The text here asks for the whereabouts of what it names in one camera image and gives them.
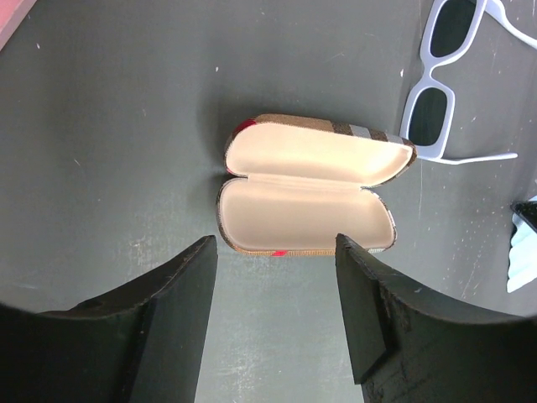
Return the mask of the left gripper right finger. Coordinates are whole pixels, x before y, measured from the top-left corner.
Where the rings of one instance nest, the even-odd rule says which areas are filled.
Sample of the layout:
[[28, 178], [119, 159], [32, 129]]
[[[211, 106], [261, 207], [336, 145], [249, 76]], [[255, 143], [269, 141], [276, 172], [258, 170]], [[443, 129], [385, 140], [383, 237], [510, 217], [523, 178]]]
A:
[[536, 320], [442, 294], [336, 237], [354, 381], [366, 402], [533, 402]]

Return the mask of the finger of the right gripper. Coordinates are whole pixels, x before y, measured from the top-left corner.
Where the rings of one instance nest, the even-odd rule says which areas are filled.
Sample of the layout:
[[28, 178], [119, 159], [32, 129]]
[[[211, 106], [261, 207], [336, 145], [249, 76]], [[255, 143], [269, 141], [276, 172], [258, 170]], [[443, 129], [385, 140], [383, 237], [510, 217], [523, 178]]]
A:
[[516, 230], [528, 229], [536, 233], [536, 196], [525, 201], [513, 201], [510, 209], [513, 212], [512, 222]]

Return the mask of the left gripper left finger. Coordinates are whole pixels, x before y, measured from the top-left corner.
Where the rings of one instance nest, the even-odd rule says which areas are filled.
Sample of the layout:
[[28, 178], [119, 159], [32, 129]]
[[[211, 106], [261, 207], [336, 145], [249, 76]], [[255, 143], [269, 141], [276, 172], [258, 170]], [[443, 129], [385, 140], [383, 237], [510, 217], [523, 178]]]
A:
[[216, 269], [205, 236], [70, 310], [2, 305], [2, 401], [192, 402]]

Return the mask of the light blue cleaning cloth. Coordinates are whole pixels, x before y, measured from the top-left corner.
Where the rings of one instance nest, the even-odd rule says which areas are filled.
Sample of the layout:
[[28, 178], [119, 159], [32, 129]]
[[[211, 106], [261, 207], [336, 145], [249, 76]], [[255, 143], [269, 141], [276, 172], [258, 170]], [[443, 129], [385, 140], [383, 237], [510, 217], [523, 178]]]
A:
[[536, 279], [536, 231], [513, 215], [514, 235], [508, 253], [507, 292], [513, 293]]

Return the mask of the plaid glasses case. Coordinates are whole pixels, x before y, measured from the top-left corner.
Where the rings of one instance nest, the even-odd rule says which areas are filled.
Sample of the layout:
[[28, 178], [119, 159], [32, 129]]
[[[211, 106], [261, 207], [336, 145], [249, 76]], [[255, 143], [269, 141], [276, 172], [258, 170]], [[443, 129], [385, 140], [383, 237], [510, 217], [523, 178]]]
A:
[[371, 128], [285, 114], [250, 118], [225, 148], [220, 234], [248, 255], [332, 255], [340, 233], [370, 252], [390, 249], [396, 225], [376, 188], [416, 156], [407, 139]]

